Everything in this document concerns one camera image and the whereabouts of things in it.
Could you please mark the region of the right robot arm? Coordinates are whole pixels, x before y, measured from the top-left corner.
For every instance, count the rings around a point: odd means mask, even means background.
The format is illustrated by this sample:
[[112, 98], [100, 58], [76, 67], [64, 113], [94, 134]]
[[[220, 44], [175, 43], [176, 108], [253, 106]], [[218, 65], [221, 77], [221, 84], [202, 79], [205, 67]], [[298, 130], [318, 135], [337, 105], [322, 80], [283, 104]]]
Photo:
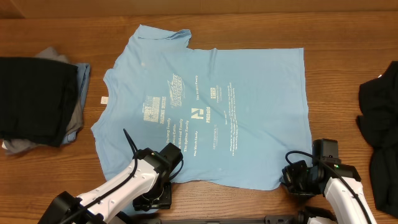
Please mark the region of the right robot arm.
[[289, 151], [285, 160], [281, 183], [287, 191], [302, 198], [322, 195], [333, 209], [306, 207], [291, 223], [376, 224], [361, 177], [354, 166], [341, 163], [337, 141], [314, 140], [312, 153]]

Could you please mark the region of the light blue printed t-shirt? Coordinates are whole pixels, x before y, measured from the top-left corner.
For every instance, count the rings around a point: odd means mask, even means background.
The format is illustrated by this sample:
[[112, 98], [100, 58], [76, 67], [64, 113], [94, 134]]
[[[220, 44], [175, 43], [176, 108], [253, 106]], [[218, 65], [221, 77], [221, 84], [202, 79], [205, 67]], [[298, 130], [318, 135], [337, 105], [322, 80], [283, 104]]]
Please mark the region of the light blue printed t-shirt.
[[190, 49], [188, 29], [139, 26], [104, 76], [108, 102], [92, 126], [106, 180], [140, 149], [176, 145], [176, 183], [254, 190], [280, 185], [285, 154], [310, 152], [304, 50]]

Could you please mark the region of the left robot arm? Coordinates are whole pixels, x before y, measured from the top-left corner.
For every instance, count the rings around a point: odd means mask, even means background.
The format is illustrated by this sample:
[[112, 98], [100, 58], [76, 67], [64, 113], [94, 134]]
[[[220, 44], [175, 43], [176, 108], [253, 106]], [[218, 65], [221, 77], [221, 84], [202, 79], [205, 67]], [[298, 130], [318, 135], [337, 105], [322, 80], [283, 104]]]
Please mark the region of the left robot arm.
[[172, 143], [160, 152], [149, 148], [134, 153], [117, 176], [77, 197], [64, 191], [56, 196], [39, 223], [109, 223], [132, 205], [136, 211], [169, 209], [172, 171], [183, 165], [181, 150]]

